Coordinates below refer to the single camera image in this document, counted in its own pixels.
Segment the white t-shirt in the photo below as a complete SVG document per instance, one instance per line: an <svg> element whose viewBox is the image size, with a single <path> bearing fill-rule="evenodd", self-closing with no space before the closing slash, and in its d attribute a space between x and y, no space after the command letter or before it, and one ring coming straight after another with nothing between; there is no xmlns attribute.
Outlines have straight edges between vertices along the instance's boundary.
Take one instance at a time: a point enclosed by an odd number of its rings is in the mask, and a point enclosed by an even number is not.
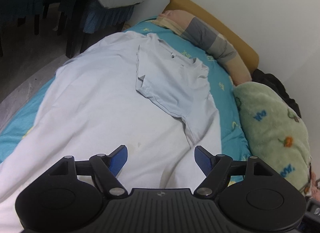
<svg viewBox="0 0 320 233"><path fill-rule="evenodd" d="M125 145L118 177L134 187L196 189L194 149L221 152L209 68L156 34L107 36L60 67L33 128L1 163L1 232L20 232L17 196L64 156L87 160Z"/></svg>

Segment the green fleece blanket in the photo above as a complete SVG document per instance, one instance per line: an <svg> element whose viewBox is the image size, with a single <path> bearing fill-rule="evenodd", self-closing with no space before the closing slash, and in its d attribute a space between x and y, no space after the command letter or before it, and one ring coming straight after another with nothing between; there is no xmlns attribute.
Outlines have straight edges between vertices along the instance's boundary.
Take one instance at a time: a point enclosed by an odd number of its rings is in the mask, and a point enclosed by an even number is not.
<svg viewBox="0 0 320 233"><path fill-rule="evenodd" d="M311 151L302 119L264 84L246 82L233 94L251 153L308 195Z"/></svg>

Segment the teal patterned bed sheet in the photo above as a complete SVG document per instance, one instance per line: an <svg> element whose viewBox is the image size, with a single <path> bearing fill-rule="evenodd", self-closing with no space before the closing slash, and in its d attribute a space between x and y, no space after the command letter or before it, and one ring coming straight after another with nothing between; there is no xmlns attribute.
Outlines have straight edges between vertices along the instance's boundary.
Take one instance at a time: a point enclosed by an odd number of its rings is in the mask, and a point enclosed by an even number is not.
<svg viewBox="0 0 320 233"><path fill-rule="evenodd" d="M250 151L227 72L190 42L146 20L105 37L60 67L18 111L1 133L1 200L17 195L66 155L86 160L120 145L127 146L129 154L118 176L127 189L194 189L203 179L182 122L136 91L136 65L131 59L107 56L110 42L132 34L158 36L208 67L219 116L201 145L213 154L247 159Z"/></svg>

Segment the black clothing pile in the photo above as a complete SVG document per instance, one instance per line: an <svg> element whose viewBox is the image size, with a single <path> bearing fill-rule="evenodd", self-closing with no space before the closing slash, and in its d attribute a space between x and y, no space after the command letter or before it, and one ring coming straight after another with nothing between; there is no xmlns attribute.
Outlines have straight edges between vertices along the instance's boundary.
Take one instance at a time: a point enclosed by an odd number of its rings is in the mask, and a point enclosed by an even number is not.
<svg viewBox="0 0 320 233"><path fill-rule="evenodd" d="M282 100L291 107L296 114L301 118L301 113L299 109L299 105L296 103L296 101L289 96L287 93L284 85L281 83L281 81L275 77L273 74L266 74L263 71L256 69L251 74L252 81L257 83L262 83L268 87L270 87L272 90L274 90L281 98Z"/></svg>

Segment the plaid pillow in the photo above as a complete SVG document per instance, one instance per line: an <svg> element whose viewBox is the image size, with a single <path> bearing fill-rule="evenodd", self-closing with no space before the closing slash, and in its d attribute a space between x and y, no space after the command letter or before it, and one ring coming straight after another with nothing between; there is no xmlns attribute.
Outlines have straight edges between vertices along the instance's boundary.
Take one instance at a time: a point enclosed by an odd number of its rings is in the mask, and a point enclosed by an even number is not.
<svg viewBox="0 0 320 233"><path fill-rule="evenodd" d="M153 24L167 28L211 55L229 73L234 85L252 80L248 68L234 46L207 23L183 10L168 10Z"/></svg>

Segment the blue covered chair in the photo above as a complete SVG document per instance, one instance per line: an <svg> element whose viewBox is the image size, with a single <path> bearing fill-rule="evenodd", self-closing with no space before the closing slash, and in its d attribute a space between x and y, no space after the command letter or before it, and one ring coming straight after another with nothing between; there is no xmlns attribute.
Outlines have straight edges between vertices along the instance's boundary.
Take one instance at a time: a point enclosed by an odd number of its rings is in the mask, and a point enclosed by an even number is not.
<svg viewBox="0 0 320 233"><path fill-rule="evenodd" d="M79 31L83 33L80 51L88 48L91 34L110 26L121 31L124 24L131 18L136 5L106 9L97 2L89 0L1 0L1 23L14 20L34 18L34 33L39 34L40 19L47 16L49 6L59 4L61 13L58 32L68 29L66 56L72 58L75 53L76 40Z"/></svg>

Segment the mustard yellow headboard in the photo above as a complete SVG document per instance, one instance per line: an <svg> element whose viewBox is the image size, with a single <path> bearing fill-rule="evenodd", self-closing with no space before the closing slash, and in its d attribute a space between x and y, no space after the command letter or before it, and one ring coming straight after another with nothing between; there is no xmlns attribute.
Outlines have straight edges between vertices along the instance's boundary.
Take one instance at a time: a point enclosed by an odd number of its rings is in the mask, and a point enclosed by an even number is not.
<svg viewBox="0 0 320 233"><path fill-rule="evenodd" d="M163 9L163 12L168 10L183 10L200 18L224 35L224 37L235 47L250 73L253 73L258 68L259 55L242 38L223 24L223 22L193 1L170 0L168 5Z"/></svg>

